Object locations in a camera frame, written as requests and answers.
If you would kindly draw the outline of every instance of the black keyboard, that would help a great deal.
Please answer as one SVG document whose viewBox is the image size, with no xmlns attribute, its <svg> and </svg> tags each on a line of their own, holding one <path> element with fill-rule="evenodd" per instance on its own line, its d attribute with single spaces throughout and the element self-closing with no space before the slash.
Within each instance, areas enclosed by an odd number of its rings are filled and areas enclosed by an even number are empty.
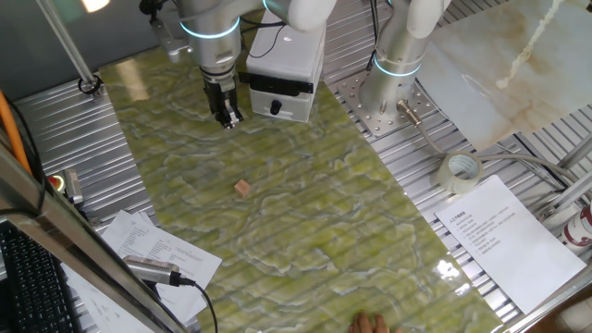
<svg viewBox="0 0 592 333">
<path fill-rule="evenodd" d="M 0 223 L 14 333 L 80 332 L 57 259 L 10 223 Z"/>
</svg>

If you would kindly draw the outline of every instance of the hand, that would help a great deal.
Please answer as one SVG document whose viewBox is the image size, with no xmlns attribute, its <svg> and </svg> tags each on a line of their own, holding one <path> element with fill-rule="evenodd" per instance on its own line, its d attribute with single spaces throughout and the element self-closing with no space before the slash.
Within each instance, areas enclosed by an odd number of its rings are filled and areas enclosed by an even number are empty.
<svg viewBox="0 0 592 333">
<path fill-rule="evenodd" d="M 358 314 L 353 318 L 353 323 L 351 323 L 350 326 L 350 333 L 390 333 L 382 315 L 377 315 L 375 321 L 376 326 L 373 327 L 365 313 Z M 403 331 L 397 329 L 395 333 L 403 333 Z"/>
</svg>

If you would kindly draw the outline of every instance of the finger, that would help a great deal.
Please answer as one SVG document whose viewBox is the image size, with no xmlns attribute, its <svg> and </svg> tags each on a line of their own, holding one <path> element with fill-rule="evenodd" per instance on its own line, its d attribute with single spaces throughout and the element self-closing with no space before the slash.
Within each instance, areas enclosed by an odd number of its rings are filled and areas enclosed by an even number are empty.
<svg viewBox="0 0 592 333">
<path fill-rule="evenodd" d="M 370 325 L 370 320 L 368 320 L 368 316 L 365 313 L 358 314 L 357 319 L 361 333 L 372 333 L 372 325 Z"/>
<path fill-rule="evenodd" d="M 375 333 L 388 333 L 389 332 L 389 328 L 387 327 L 387 324 L 385 324 L 385 318 L 382 315 L 377 315 L 376 318 L 376 329 L 375 329 Z"/>
<path fill-rule="evenodd" d="M 358 325 L 358 316 L 357 315 L 353 318 L 353 323 L 351 324 L 350 328 L 351 328 L 351 330 L 350 330 L 351 333 L 362 333 L 360 331 L 360 326 Z"/>
</svg>

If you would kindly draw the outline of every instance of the metal plate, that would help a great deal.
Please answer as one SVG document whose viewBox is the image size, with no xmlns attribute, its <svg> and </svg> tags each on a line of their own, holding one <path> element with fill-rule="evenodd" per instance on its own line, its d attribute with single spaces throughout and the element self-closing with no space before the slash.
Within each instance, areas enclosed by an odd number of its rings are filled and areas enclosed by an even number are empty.
<svg viewBox="0 0 592 333">
<path fill-rule="evenodd" d="M 358 92 L 367 76 L 368 72 L 363 71 L 340 81 L 337 85 L 339 93 L 343 96 L 343 100 L 353 110 L 353 113 L 362 120 L 365 128 L 372 135 L 379 137 L 407 124 L 407 118 L 402 114 L 398 113 L 393 116 L 392 114 L 384 113 L 381 115 L 377 111 L 368 111 L 363 108 Z M 421 93 L 417 84 L 414 85 L 413 91 L 415 92 L 416 105 L 413 105 L 412 108 L 417 116 L 422 117 L 436 109 L 426 95 Z"/>
</svg>

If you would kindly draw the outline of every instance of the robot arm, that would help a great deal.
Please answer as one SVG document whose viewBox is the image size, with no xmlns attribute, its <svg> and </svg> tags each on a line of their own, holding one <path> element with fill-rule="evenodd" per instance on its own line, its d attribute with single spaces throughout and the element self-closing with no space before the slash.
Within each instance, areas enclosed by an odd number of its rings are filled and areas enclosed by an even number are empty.
<svg viewBox="0 0 592 333">
<path fill-rule="evenodd" d="M 179 0 L 179 17 L 191 57 L 203 74 L 204 91 L 225 129 L 242 121 L 237 106 L 236 60 L 241 53 L 240 17 L 267 8 L 292 28 L 313 30 L 325 23 L 337 0 Z"/>
<path fill-rule="evenodd" d="M 373 121 L 409 115 L 402 106 L 414 105 L 415 75 L 429 35 L 450 0 L 391 0 L 391 4 L 393 16 L 380 31 L 374 65 L 359 93 L 362 108 L 372 114 Z M 375 128 L 375 135 L 382 134 L 379 129 Z"/>
</svg>

